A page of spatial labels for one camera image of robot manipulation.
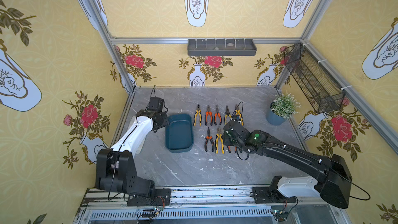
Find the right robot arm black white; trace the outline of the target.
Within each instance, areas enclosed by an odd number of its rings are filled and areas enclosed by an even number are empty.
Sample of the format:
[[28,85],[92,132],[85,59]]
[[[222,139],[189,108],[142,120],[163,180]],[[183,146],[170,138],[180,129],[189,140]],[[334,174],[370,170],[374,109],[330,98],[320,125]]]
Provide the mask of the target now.
[[328,158],[289,145],[261,130],[249,132],[237,120],[224,126],[222,138],[228,146],[235,146],[248,155],[276,159],[307,174],[296,178],[275,176],[265,193],[254,191],[255,197],[268,197],[274,202],[317,197],[334,207],[348,208],[352,176],[341,156]]

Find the orange black upside-down long-nose pliers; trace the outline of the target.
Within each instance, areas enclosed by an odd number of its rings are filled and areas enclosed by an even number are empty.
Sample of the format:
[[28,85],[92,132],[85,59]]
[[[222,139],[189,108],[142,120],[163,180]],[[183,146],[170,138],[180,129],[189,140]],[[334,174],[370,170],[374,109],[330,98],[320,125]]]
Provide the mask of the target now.
[[204,145],[204,149],[206,152],[208,152],[208,143],[211,144],[211,151],[214,152],[215,151],[215,144],[213,141],[213,137],[211,136],[211,132],[210,132],[210,128],[207,128],[207,135],[205,137],[205,145]]

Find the yellow black combination pliers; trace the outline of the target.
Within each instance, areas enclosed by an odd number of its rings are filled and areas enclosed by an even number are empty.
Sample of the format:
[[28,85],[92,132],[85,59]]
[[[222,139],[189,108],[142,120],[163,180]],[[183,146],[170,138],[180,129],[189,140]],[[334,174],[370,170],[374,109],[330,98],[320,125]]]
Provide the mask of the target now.
[[241,112],[240,112],[240,109],[239,109],[239,105],[238,105],[238,104],[236,104],[236,106],[235,106],[234,115],[241,115],[241,116],[242,116],[242,114],[241,114]]

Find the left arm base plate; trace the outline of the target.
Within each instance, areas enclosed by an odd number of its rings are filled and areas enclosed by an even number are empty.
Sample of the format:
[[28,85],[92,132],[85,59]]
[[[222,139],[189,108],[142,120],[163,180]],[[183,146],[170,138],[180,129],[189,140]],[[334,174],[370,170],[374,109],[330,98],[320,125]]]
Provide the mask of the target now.
[[171,200],[170,188],[156,188],[152,196],[131,194],[127,200],[127,206],[168,206]]

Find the yellow black deli pliers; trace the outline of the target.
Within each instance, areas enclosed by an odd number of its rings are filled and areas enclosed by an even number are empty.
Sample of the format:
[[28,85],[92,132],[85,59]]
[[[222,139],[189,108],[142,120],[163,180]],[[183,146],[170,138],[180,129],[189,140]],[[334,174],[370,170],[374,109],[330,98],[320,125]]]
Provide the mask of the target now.
[[219,144],[221,145],[220,146],[221,147],[221,153],[224,154],[225,153],[225,151],[224,151],[224,142],[223,142],[223,139],[222,139],[222,132],[221,132],[221,128],[220,127],[217,128],[217,133],[216,133],[216,142],[215,142],[216,154],[219,153]]

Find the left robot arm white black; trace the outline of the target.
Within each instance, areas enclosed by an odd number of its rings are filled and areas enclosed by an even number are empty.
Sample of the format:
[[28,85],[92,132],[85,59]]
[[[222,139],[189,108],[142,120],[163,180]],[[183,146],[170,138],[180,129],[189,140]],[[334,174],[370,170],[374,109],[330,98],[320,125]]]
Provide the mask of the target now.
[[154,198],[154,181],[137,175],[134,156],[150,132],[169,125],[167,113],[141,110],[123,137],[97,155],[96,189]]

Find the yellow black long-nose pliers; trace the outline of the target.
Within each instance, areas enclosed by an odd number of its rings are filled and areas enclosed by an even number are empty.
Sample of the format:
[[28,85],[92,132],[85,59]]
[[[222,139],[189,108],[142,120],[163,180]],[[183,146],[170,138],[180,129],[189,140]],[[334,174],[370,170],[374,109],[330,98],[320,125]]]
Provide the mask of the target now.
[[226,106],[226,110],[225,110],[225,113],[224,113],[224,123],[227,124],[231,120],[231,118],[232,118],[232,115],[231,115],[231,112],[229,110],[229,107]]

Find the yellow black large pliers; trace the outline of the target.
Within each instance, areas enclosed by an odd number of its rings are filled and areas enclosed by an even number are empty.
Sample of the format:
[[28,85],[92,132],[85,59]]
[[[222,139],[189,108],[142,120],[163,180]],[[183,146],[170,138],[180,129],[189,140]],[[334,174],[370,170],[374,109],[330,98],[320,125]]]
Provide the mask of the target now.
[[197,105],[197,108],[195,110],[193,125],[194,126],[197,126],[197,125],[201,126],[202,125],[202,113],[201,113],[200,104]]

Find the orange black needle pliers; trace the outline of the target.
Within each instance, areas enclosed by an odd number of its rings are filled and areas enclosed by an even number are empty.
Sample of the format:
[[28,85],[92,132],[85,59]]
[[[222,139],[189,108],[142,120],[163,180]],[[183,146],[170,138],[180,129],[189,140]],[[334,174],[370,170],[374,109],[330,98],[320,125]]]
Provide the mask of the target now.
[[207,106],[206,112],[205,112],[205,125],[213,125],[213,114],[211,111],[210,106]]

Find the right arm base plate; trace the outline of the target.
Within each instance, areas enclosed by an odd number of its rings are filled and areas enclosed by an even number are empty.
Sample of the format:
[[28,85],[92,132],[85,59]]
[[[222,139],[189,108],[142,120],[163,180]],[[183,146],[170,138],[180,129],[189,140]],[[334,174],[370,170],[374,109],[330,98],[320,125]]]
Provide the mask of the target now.
[[256,204],[287,204],[297,202],[295,197],[287,198],[283,196],[278,190],[270,189],[269,187],[253,187],[249,196],[254,199]]

